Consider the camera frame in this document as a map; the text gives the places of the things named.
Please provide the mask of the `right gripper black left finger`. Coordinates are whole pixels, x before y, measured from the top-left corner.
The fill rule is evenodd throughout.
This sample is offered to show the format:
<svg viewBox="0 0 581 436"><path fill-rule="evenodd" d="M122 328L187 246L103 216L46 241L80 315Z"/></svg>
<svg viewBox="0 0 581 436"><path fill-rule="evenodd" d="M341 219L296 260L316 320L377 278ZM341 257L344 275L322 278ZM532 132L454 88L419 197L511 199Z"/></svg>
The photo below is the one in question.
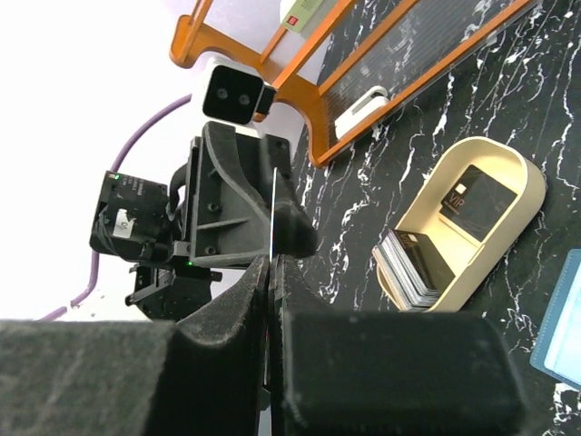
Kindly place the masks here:
<svg viewBox="0 0 581 436"><path fill-rule="evenodd" d="M181 322L3 322L4 435L254 435L269 260Z"/></svg>

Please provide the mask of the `blue leather card holder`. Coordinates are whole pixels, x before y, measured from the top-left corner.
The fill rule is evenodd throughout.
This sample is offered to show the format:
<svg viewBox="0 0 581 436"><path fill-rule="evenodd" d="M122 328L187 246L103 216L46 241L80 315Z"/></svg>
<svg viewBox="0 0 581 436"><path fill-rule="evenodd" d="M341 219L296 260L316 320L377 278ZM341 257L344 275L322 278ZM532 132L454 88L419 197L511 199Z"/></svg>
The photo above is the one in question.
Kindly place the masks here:
<svg viewBox="0 0 581 436"><path fill-rule="evenodd" d="M571 250L530 357L537 370L580 390L580 250Z"/></svg>

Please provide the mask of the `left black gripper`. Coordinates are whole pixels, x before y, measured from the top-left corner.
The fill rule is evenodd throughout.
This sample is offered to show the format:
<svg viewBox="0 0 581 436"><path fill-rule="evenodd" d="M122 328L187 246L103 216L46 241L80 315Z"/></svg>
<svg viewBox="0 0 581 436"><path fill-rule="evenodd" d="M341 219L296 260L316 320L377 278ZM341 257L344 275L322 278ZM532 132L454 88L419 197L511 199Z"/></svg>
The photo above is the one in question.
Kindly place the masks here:
<svg viewBox="0 0 581 436"><path fill-rule="evenodd" d="M185 318L212 300L222 270L266 254L274 167L274 257L311 257L318 235L296 195L287 140L208 122L168 184L106 172L90 246L132 264L126 305L148 318Z"/></svg>

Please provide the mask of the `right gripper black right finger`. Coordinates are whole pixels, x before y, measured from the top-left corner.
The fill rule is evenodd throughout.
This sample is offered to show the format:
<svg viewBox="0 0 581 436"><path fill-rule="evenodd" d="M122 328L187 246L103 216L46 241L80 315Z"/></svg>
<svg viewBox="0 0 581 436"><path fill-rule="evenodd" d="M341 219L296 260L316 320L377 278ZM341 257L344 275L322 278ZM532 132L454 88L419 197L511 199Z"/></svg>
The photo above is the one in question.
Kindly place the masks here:
<svg viewBox="0 0 581 436"><path fill-rule="evenodd" d="M507 346L469 312L350 312L271 263L275 435L524 435L528 403Z"/></svg>

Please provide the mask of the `thin card edge-on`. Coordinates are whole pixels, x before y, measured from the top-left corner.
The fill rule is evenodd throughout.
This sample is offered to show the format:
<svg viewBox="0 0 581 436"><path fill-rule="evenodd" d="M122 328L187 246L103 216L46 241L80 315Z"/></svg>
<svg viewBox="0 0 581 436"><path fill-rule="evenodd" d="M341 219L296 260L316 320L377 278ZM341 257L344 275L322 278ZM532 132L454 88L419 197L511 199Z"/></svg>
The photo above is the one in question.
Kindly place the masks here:
<svg viewBox="0 0 581 436"><path fill-rule="evenodd" d="M270 244L269 244L269 263L272 263L274 257L274 224L275 224L275 203L277 190L277 176L278 168L274 167L272 172L272 187L271 187L271 220L270 220Z"/></svg>

